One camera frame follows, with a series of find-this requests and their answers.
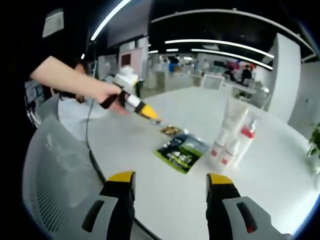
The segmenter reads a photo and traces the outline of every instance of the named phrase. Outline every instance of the black ceiling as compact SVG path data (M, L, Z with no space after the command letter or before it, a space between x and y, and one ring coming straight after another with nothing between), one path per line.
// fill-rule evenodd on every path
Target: black ceiling
M236 8L258 16L265 17L283 25L294 33L298 33L307 41L299 24L288 15L287 9L279 1L207 1L207 0L154 0L151 19L184 12L204 9ZM265 52L273 45L277 33L292 39L300 45L301 57L307 57L313 52L301 41L286 31L265 21L233 13L192 13L163 19L149 26L150 50L165 52L166 49L178 48L180 52L188 52L191 48L203 49L203 43L172 43L164 44L168 40L179 39L209 39L243 44ZM218 44L222 52L237 54L257 61L262 61L264 55L241 47Z
M88 41L88 37L93 34L105 16L121 0L91 0L88 4L78 4L76 0L72 0L72 2L74 4L63 9L64 29L46 38L47 44L52 48L53 54L57 56L79 57L82 53L86 52L86 58L93 59L94 52L96 56L115 53L115 49L107 49L106 47L106 28L95 41L95 51L92 45L87 48L87 43L90 42ZM59 0L57 3L54 2L52 10L61 8L62 5L62 0ZM291 19L286 9L276 0L266 2L257 0L153 0L150 20L174 14L175 12L199 9L231 10L232 8L271 19L305 38L298 23ZM210 39L243 44L268 52L273 45L276 33L280 32L301 46L302 57L306 57L312 53L296 38L273 25L238 14L215 12L182 15L150 23L148 30L149 42L152 44L150 50L158 49L159 51L164 51L167 48L179 48L183 52L189 52L191 48L203 49L203 44L164 44L164 42L177 39ZM260 53L240 47L221 44L218 47L220 51L245 56L258 61L261 61L264 57Z

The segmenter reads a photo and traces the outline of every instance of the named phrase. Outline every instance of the ceiling light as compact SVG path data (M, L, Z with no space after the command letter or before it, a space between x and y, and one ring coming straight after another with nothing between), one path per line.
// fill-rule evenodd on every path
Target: ceiling light
M244 49L248 49L251 51L255 51L257 53L263 54L268 56L269 58L274 58L275 56L273 56L272 54L265 52L265 51L261 51L259 49L256 49L254 47L250 47L250 46L246 46L246 45L242 45L242 44L238 44L238 43L234 43L234 42L229 42L229 41L220 41L220 40L209 40L209 39L181 39L181 40L170 40L170 41L165 41L165 44L176 44L176 43L212 43L212 44L226 44L226 45L231 45L231 46L235 46L235 47L240 47L240 48L244 48Z
M239 11L239 10L234 11L234 10L231 10L231 9L218 9L218 8L214 8L214 9L195 9L195 10L182 11L182 12L179 12L179 13L174 13L174 14L169 14L169 15L166 15L166 16L162 16L162 17L153 19L151 21L151 23L156 23L156 22L159 22L159 21L162 21L162 20L165 20L165 19L175 18L175 17L182 16L182 15L199 14L199 13L237 14L237 15L242 15L242 16L247 16L247 17L250 17L250 18L258 19L260 21L264 21L264 22L266 22L268 24L271 24L273 26L276 26L277 28L282 29L283 31L285 31L288 34L292 35L294 38L296 38L300 42L302 42L313 53L315 52L313 50L313 48L303 38L298 36L295 32L291 31L290 29L286 28L285 26L283 26L283 25L281 25L281 24L279 24L279 23L277 23L275 21L272 21L272 20L270 20L268 18L265 18L263 16L259 16L259 15L256 15L256 14L253 14L253 13L249 13L249 12L245 12L245 11Z
M157 54L159 51L158 50L153 50L153 51L148 51L148 54Z
M210 54L226 55L226 56L234 57L234 58L237 58L237 59L243 59L243 60L246 60L246 61L255 63L255 64L257 64L257 65L260 65L260 66L262 66L262 67L265 67L266 69L270 69L270 70L273 69L272 66L269 66L269 65L267 65L267 64L264 64L264 63L262 63L262 62L253 60L253 59L251 59L251 58L248 58L248 57L245 57L245 56L240 56L240 55L233 54L233 53L228 53L228 52L223 52L223 51L215 51L215 50L207 50L207 49L197 49L197 48L192 48L191 51L193 51L193 52L202 52L202 53L210 53Z
M166 52L178 52L179 49L178 48L171 48L171 49L167 49L165 50Z
M102 23L98 26L98 28L95 30L94 34L91 37L91 41L94 41L101 30L105 27L105 25L114 17L114 15L117 14L125 5L127 5L131 0L123 0L116 6L109 14L105 17L105 19L102 21Z

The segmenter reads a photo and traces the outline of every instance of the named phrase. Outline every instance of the white pillar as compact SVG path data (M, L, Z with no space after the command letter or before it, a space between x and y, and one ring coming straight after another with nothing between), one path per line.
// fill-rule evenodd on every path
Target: white pillar
M142 48L142 64L141 64L141 75L139 76L143 80L148 77L148 47L149 40L147 37L140 38L138 40L138 48Z
M300 46L277 33L273 59L273 80L270 84L271 98L268 112L288 122L293 111L300 81Z

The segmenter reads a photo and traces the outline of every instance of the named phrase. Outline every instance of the hand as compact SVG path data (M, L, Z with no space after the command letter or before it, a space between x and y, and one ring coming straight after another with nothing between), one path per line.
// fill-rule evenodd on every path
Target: hand
M75 99L81 104L85 102L85 96L82 95L75 95Z
M99 84L100 84L100 86L97 90L97 94L95 97L95 100L99 104L103 103L110 95L114 95L114 94L118 95L122 91L120 87L118 87L114 84L110 84L110 83L106 83L106 82L102 82L102 81L99 81ZM118 114L122 114L122 115L128 114L128 111L120 105L118 100L115 100L111 104L109 109L112 111L116 111Z

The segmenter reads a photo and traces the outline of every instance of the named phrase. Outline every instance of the desk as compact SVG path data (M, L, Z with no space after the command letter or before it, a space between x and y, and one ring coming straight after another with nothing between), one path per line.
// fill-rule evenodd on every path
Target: desk
M227 97L216 90L190 87L146 98L173 125L213 143L224 117ZM273 226L293 234L315 205L319 192L304 159L307 139L275 116L259 114L256 137L230 177L239 193L264 208ZM132 114L108 114L89 122L88 142L106 178L136 171L135 217L163 240L208 240L206 174L214 172L202 157L188 174L164 163L153 151L167 142L157 126Z
M222 84L230 85L233 88L239 89L239 90L244 91L249 94L255 94L257 92L255 89L253 89L251 87L240 85L240 84L238 84L234 81L228 80L228 79L224 79Z

